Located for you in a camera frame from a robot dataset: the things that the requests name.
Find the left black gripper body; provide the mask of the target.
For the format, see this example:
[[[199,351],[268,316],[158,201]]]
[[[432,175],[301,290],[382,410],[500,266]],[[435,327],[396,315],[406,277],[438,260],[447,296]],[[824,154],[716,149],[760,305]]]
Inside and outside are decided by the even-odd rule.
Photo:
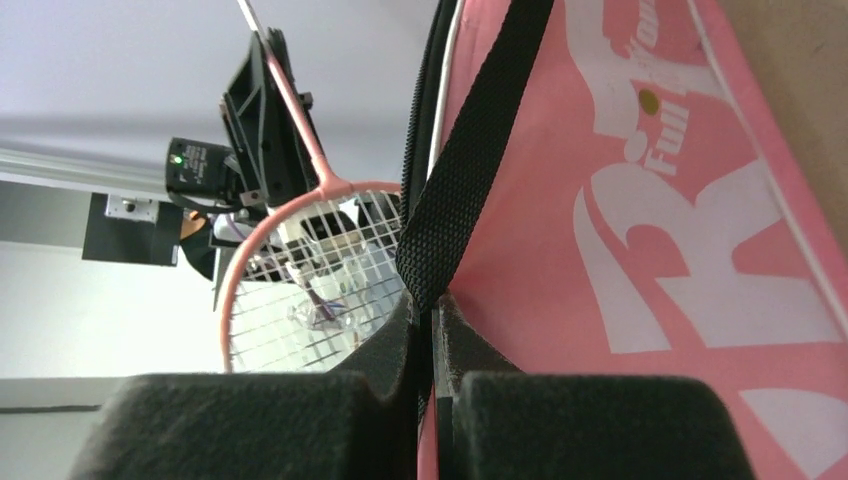
[[[243,189],[271,207],[318,186],[302,136],[274,82],[257,35],[222,98],[222,118]]]

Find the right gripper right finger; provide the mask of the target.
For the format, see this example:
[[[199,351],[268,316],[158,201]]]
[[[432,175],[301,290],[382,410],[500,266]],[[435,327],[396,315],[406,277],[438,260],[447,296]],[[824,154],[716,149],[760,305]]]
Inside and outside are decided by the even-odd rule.
[[[730,415],[675,376],[522,372],[450,295],[432,313],[435,479],[750,479]]]

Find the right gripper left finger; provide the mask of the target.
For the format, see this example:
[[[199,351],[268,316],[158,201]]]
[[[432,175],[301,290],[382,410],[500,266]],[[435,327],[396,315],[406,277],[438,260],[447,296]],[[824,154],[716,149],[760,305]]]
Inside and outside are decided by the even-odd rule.
[[[415,309],[326,373],[150,374],[103,406],[73,479],[412,479]]]

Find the pink badminton racket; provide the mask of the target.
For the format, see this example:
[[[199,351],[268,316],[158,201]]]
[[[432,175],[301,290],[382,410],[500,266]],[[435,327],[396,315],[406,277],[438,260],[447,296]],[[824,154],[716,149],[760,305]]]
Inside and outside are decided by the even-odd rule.
[[[317,183],[285,204],[270,200],[235,250],[217,300],[224,369],[324,372],[379,330],[401,296],[399,188],[334,173],[252,5],[240,9],[259,46],[262,93],[284,103]]]

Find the pink racket cover bag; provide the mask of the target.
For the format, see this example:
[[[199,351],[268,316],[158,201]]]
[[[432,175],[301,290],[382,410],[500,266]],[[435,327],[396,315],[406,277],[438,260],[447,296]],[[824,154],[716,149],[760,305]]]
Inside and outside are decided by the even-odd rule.
[[[672,374],[847,475],[847,260],[715,1],[558,1],[451,283],[534,372]]]

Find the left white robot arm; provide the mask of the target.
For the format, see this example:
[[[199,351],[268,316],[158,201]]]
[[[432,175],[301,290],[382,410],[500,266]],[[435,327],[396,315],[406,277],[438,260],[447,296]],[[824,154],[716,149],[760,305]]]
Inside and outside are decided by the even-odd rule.
[[[180,247],[192,268],[212,280],[216,250],[210,244],[212,219],[242,209],[252,219],[317,187],[319,180],[294,120],[274,83],[265,54],[271,52],[287,80],[294,79],[285,36],[267,32],[268,46],[253,37],[247,57],[219,102],[228,142],[173,138],[165,163],[165,190],[172,203],[189,211],[201,227]]]

